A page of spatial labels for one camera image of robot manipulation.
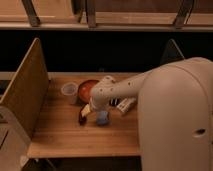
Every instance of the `small cup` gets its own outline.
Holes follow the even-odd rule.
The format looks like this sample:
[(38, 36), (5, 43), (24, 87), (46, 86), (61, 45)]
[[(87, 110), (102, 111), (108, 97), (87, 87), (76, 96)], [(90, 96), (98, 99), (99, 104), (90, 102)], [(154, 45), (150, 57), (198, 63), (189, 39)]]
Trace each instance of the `small cup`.
[(61, 87), (61, 93), (67, 97), (69, 104), (76, 104), (78, 99), (78, 84), (74, 82), (64, 84)]

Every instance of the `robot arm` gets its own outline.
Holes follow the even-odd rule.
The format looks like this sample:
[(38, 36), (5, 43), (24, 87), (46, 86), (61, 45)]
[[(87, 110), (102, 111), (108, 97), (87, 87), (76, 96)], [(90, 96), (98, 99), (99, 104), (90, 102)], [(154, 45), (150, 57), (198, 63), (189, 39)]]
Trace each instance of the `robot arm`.
[(90, 107), (93, 111), (106, 110), (113, 98), (137, 97), (142, 83), (150, 72), (142, 73), (121, 82), (115, 83), (112, 76), (105, 76), (91, 92)]
[(144, 171), (211, 171), (213, 63), (191, 58), (91, 90), (92, 110), (110, 98), (138, 97)]

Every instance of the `blue object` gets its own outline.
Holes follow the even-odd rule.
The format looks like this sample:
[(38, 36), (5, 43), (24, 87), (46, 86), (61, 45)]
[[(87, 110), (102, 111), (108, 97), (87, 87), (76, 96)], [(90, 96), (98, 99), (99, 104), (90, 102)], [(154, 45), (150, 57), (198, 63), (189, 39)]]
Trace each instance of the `blue object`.
[(109, 123), (108, 114), (109, 114), (108, 111), (97, 112), (97, 119), (96, 119), (97, 125), (107, 125)]

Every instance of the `wooden tabletop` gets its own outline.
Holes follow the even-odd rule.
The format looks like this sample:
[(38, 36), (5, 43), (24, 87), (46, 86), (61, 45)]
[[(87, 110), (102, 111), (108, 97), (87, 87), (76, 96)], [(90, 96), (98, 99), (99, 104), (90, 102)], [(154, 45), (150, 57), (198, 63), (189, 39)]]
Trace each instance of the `wooden tabletop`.
[[(113, 76), (119, 81), (132, 75), (135, 74)], [(60, 92), (62, 85), (69, 81), (80, 84), (88, 79), (100, 80), (102, 77), (73, 75), (51, 79), (28, 157), (139, 156), (137, 106), (125, 116), (111, 107), (110, 123), (107, 126), (96, 125), (95, 113), (89, 115), (87, 123), (81, 126), (78, 117), (83, 105), (69, 105)]]

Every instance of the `bowl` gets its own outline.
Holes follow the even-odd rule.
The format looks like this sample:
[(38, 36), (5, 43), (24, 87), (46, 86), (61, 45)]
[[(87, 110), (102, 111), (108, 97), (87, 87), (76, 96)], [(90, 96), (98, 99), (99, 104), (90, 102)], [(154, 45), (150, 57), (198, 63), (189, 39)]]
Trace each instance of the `bowl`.
[(90, 100), (90, 90), (94, 85), (96, 85), (98, 80), (86, 80), (79, 85), (78, 97), (84, 103), (89, 103)]

